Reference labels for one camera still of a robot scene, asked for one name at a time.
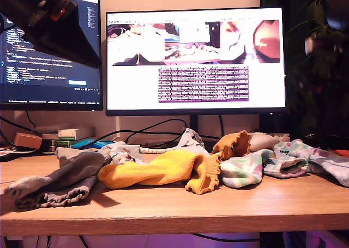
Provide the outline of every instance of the houseplant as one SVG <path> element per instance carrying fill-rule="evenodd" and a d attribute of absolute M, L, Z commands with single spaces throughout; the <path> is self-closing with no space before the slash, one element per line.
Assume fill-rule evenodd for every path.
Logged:
<path fill-rule="evenodd" d="M 304 47 L 306 37 L 346 39 L 327 22 L 328 1 L 310 0 L 301 7 L 299 13 L 306 13 L 307 20 L 284 36 L 287 112 L 293 137 L 317 147 L 343 148 L 349 136 L 348 55 L 334 46 L 307 56 Z M 304 36 L 292 35 L 301 25 L 307 25 Z"/>

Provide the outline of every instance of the blue object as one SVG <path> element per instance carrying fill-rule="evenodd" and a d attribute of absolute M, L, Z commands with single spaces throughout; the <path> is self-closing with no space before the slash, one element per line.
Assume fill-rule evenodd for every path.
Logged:
<path fill-rule="evenodd" d="M 74 148 L 74 149 L 77 149 L 77 148 L 80 148 L 88 143 L 91 143 L 92 141 L 94 141 L 94 139 L 85 139 L 79 143 L 76 143 L 74 145 L 72 145 L 71 147 Z M 95 142 L 93 144 L 90 144 L 86 147 L 83 147 L 82 149 L 88 149 L 88 148 L 96 148 L 96 149 L 100 149 L 102 148 L 103 146 L 106 146 L 107 144 L 111 144 L 111 143 L 114 143 L 114 141 L 110 141 L 110 140 L 100 140 L 98 142 Z"/>

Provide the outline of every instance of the black cable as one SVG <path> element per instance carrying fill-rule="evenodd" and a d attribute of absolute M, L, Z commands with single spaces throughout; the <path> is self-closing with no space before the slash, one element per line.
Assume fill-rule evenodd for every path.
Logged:
<path fill-rule="evenodd" d="M 223 119 L 222 119 L 222 115 L 218 115 L 219 116 L 219 121 L 220 121 L 220 130 L 221 130 L 221 136 L 224 136 L 224 126 L 223 126 Z"/>
<path fill-rule="evenodd" d="M 177 140 L 178 138 L 180 138 L 182 135 L 183 135 L 183 134 L 178 135 L 175 139 L 172 139 L 172 140 L 170 140 L 170 141 L 168 141 L 168 142 L 166 142 L 166 143 L 156 144 L 156 145 L 154 145 L 154 146 L 149 146 L 148 148 L 155 148 L 155 147 L 159 147 L 159 146 L 165 146 L 166 144 L 169 144 L 169 143 L 174 142 L 175 140 Z"/>
<path fill-rule="evenodd" d="M 30 128 L 24 127 L 24 126 L 19 125 L 19 124 L 15 124 L 15 123 L 13 123 L 13 122 L 11 122 L 11 121 L 9 121 L 9 120 L 7 120 L 7 119 L 3 118 L 2 116 L 0 116 L 0 120 L 4 121 L 4 122 L 6 122 L 6 123 L 8 123 L 8 124 L 10 124 L 10 125 L 13 125 L 13 126 L 15 126 L 15 127 L 18 127 L 18 128 L 24 129 L 24 130 L 26 130 L 26 131 L 30 131 L 30 132 L 32 132 L 32 131 L 33 131 L 33 130 L 32 130 L 32 129 L 30 129 Z"/>
<path fill-rule="evenodd" d="M 32 122 L 31 118 L 29 117 L 28 111 L 26 111 L 26 113 L 27 113 L 27 117 L 28 117 L 29 122 L 30 122 L 32 125 L 34 125 L 34 129 L 35 129 L 37 126 Z"/>
<path fill-rule="evenodd" d="M 5 21 L 2 15 L 0 14 L 0 35 L 4 32 L 5 30 Z"/>
<path fill-rule="evenodd" d="M 148 130 L 148 129 L 153 128 L 153 127 L 155 127 L 155 126 L 158 126 L 158 125 L 160 125 L 160 124 L 164 124 L 164 123 L 171 122 L 171 121 L 180 121 L 180 122 L 183 122 L 184 125 L 185 125 L 185 128 L 187 127 L 187 126 L 186 126 L 186 122 L 185 122 L 184 120 L 182 120 L 182 119 L 177 119 L 177 118 L 173 118 L 173 119 L 168 119 L 168 120 L 162 121 L 162 122 L 160 122 L 160 123 L 154 124 L 154 125 L 149 126 L 149 127 L 147 127 L 147 128 L 143 128 L 142 130 L 139 130 L 139 131 L 145 131 L 145 130 Z M 129 136 L 126 138 L 125 143 L 128 143 L 130 137 L 131 137 L 131 136 L 134 136 L 134 135 L 136 135 L 136 134 L 138 134 L 138 132 L 134 132 L 133 134 L 129 135 Z"/>
<path fill-rule="evenodd" d="M 16 146 L 14 143 L 12 143 L 12 142 L 10 141 L 10 139 L 8 139 L 8 138 L 6 137 L 6 135 L 4 135 L 3 132 L 1 132 L 1 130 L 0 130 L 0 136 L 1 136 L 2 138 L 4 138 L 5 141 L 8 142 L 9 144 L 11 144 L 12 146 Z"/>
<path fill-rule="evenodd" d="M 49 247 L 50 247 L 50 240 L 51 240 L 51 236 L 48 235 L 48 236 L 47 236 L 47 242 L 46 242 L 46 248 L 49 248 Z"/>
<path fill-rule="evenodd" d="M 16 27 L 17 27 L 17 25 L 12 25 L 12 26 L 9 26 L 7 28 L 4 28 L 4 31 L 8 31 L 8 30 L 11 30 L 11 29 L 16 28 Z"/>
<path fill-rule="evenodd" d="M 210 136 L 210 135 L 199 135 L 200 137 L 203 138 L 209 138 L 209 139 L 215 139 L 215 140 L 220 140 L 220 137 L 216 137 L 216 136 Z"/>
<path fill-rule="evenodd" d="M 101 137 L 93 140 L 92 142 L 89 142 L 83 146 L 78 147 L 77 149 L 83 149 L 84 147 L 90 146 L 90 145 L 94 144 L 95 142 L 98 142 L 99 140 L 104 139 L 105 137 L 117 134 L 119 132 L 135 132 L 135 133 L 147 134 L 147 135 L 182 135 L 178 132 L 146 132 L 146 131 L 136 131 L 136 130 L 118 130 L 118 131 L 110 132 L 109 134 L 106 134 L 104 136 L 101 136 Z"/>
<path fill-rule="evenodd" d="M 223 243 L 252 243 L 252 242 L 256 242 L 256 241 L 261 241 L 261 238 L 258 239 L 236 239 L 236 240 L 231 240 L 231 239 L 220 239 L 220 238 L 216 238 L 216 237 L 211 237 L 211 236 L 207 236 L 207 235 L 203 235 L 203 234 L 199 234 L 199 233 L 192 233 L 192 235 L 198 236 L 198 237 L 202 237 L 205 239 L 209 239 L 209 240 L 213 240 L 213 241 L 221 241 Z"/>
<path fill-rule="evenodd" d="M 89 248 L 88 245 L 87 245 L 87 243 L 85 242 L 85 239 L 83 238 L 83 236 L 82 236 L 82 235 L 79 235 L 79 237 L 80 237 L 81 242 L 82 242 L 83 245 L 85 246 L 85 248 Z"/>

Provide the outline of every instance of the stacked books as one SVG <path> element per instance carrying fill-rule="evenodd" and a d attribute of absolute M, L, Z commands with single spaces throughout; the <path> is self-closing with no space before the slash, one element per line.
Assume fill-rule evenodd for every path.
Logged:
<path fill-rule="evenodd" d="M 58 130 L 55 134 L 43 134 L 41 150 L 54 152 L 57 147 L 72 148 L 86 138 L 95 136 L 95 127 Z"/>

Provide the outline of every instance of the wooden desk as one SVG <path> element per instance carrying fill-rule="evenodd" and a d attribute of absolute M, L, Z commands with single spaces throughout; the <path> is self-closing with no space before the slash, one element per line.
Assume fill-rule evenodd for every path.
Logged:
<path fill-rule="evenodd" d="M 147 154 L 147 160 L 154 155 Z M 55 156 L 1 163 L 1 193 L 24 176 L 45 176 L 58 168 Z M 16 210 L 1 196 L 1 235 L 167 234 L 301 231 L 349 228 L 349 189 L 306 175 L 264 176 L 261 184 L 220 189 L 204 195 L 184 185 L 133 186 L 107 190 L 98 185 L 71 207 Z"/>

